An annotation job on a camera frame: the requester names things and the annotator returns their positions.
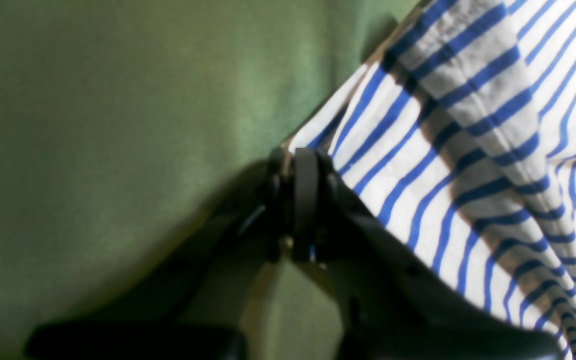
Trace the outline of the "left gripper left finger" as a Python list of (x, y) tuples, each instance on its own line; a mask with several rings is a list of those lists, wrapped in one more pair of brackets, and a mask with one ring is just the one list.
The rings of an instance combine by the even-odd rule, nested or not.
[(148, 275), (81, 316), (39, 326), (33, 360), (246, 360), (240, 328), (258, 273), (281, 256), (291, 154), (249, 167)]

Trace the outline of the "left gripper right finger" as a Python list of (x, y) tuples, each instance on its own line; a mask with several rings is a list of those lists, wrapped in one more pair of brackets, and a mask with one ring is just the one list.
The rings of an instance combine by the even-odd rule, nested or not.
[(326, 153), (293, 158), (293, 259), (324, 265), (339, 360), (561, 360), (553, 335), (508, 325), (445, 285), (363, 205)]

